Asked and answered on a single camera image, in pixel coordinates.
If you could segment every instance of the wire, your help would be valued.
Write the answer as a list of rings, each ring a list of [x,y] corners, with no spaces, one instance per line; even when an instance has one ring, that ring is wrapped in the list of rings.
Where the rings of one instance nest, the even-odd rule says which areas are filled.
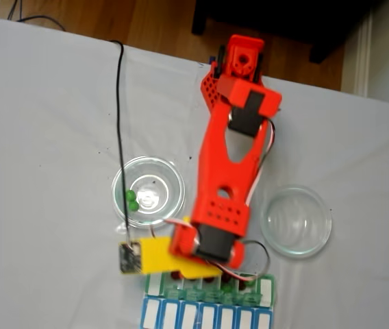
[[[187,221],[183,221],[182,219],[176,219],[176,218],[166,218],[164,220],[167,223],[175,224],[175,225],[182,225],[186,226],[187,228],[192,228],[193,225],[188,223]]]
[[[151,236],[152,236],[153,238],[156,238],[156,236],[155,236],[155,231],[153,230],[153,224],[150,224],[150,225],[149,225],[149,229],[150,229],[150,231],[151,231]]]
[[[24,17],[23,19],[17,20],[17,22],[26,22],[26,21],[30,21],[32,19],[48,19],[49,21],[52,21],[58,27],[60,27],[62,31],[66,32],[65,27],[63,27],[61,23],[59,23],[57,20],[51,18],[50,16],[45,16],[45,15],[29,16],[29,17]]]
[[[125,48],[120,41],[111,40],[120,46],[120,56],[118,57],[117,64],[117,82],[116,82],[116,99],[117,99],[117,141],[118,141],[118,154],[120,156],[120,168],[121,168],[121,188],[123,196],[123,211],[125,212],[125,226],[126,226],[126,237],[127,245],[131,245],[131,235],[129,233],[129,217],[127,213],[127,200],[126,200],[126,179],[125,179],[125,162],[123,161],[123,144],[121,140],[121,129],[120,129],[120,70],[121,70],[121,58],[125,52]]]
[[[14,13],[15,13],[15,7],[16,7],[16,4],[18,3],[18,0],[15,0],[15,2],[13,3],[12,7],[10,8],[10,11],[9,11],[9,14],[8,14],[8,20],[10,21],[12,19],[12,17],[14,16]]]
[[[268,250],[267,248],[264,246],[263,243],[259,242],[259,241],[256,241],[256,240],[247,240],[247,241],[243,241],[243,243],[245,245],[248,245],[250,243],[255,243],[257,245],[259,245],[260,247],[263,248],[265,254],[266,254],[266,264],[263,268],[263,270],[253,276],[239,276],[238,274],[234,273],[233,271],[231,271],[230,269],[227,269],[225,266],[219,264],[219,263],[214,263],[214,262],[210,262],[210,264],[218,267],[220,270],[222,270],[223,272],[225,272],[226,274],[229,274],[230,276],[232,276],[233,278],[237,279],[237,280],[240,280],[240,281],[245,281],[245,282],[248,282],[248,281],[254,281],[254,280],[257,280],[258,278],[261,278],[262,276],[264,276],[266,273],[268,273],[268,270],[269,270],[269,266],[271,265],[271,257],[269,256],[269,253],[268,253]]]
[[[269,143],[268,143],[268,146],[266,147],[266,151],[264,152],[264,154],[262,156],[262,159],[260,161],[260,164],[258,165],[257,176],[255,177],[254,182],[252,183],[251,188],[249,189],[247,200],[245,202],[247,204],[247,206],[249,206],[249,204],[251,203],[251,199],[253,197],[255,189],[257,188],[257,184],[260,181],[260,177],[262,176],[262,171],[263,171],[263,166],[262,165],[263,165],[263,162],[266,159],[266,157],[267,157],[269,151],[271,150],[272,145],[274,144],[274,141],[275,141],[275,126],[274,126],[274,123],[271,120],[269,120],[269,124],[271,126],[271,136],[269,137]]]

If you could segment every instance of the glass bowl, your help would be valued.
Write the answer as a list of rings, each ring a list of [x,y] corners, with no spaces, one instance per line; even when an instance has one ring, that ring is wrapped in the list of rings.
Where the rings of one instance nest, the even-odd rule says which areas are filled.
[[[175,166],[161,158],[141,156],[125,164],[126,189],[133,190],[140,208],[129,212],[129,224],[137,228],[158,227],[164,219],[175,217],[184,204],[185,187]],[[121,170],[112,183],[112,199],[117,215],[123,212]]]
[[[268,244],[291,258],[315,255],[331,232],[329,209],[318,194],[304,186],[280,188],[260,219]]]

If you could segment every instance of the white sheet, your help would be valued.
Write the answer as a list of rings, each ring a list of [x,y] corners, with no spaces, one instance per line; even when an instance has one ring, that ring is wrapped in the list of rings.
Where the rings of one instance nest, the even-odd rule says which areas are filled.
[[[118,272],[110,196],[118,52],[0,20],[0,328],[138,327],[145,282]],[[174,161],[188,214],[208,122],[199,92],[208,65],[129,47],[125,55],[125,156]],[[271,252],[274,328],[389,328],[389,104],[264,82],[284,100],[249,236],[262,239],[260,206],[285,184],[313,188],[334,219],[313,259]],[[246,266],[263,262],[256,254]]]

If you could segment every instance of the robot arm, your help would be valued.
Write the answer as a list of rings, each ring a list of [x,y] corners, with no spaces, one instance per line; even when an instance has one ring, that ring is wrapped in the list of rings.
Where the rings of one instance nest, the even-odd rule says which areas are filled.
[[[258,173],[268,119],[281,102],[281,95],[263,87],[260,79],[263,45],[260,39],[232,36],[225,62],[222,49],[201,83],[211,117],[199,155],[192,226],[177,225],[171,241],[170,253],[176,256],[232,268],[243,261],[244,245],[238,239],[245,236],[250,217],[246,200]],[[253,138],[240,162],[228,158],[227,127]]]

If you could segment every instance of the green bead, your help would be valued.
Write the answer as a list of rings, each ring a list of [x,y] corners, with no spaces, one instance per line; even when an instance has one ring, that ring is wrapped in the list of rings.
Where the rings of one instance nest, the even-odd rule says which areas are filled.
[[[130,211],[138,211],[138,209],[140,209],[140,205],[138,204],[137,201],[128,202],[127,207],[129,208]]]
[[[230,284],[224,284],[222,287],[221,287],[222,291],[224,293],[231,293],[233,291],[233,287],[230,285]]]
[[[132,190],[126,191],[126,200],[127,201],[135,201],[137,199],[137,196],[135,195],[135,192]]]

